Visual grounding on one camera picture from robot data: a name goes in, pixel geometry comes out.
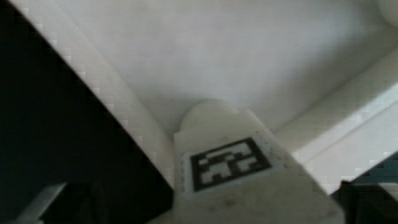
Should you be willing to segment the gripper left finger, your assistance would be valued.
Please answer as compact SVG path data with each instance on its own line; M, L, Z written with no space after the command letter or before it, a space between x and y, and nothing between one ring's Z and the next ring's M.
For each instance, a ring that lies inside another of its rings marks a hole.
M17 224L106 224L106 203L95 183L47 185L15 218Z

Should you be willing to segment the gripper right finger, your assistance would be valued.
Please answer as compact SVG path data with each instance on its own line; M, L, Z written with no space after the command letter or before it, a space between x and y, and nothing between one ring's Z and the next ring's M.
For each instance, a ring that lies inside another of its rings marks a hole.
M398 183L341 182L332 198L344 224L398 224Z

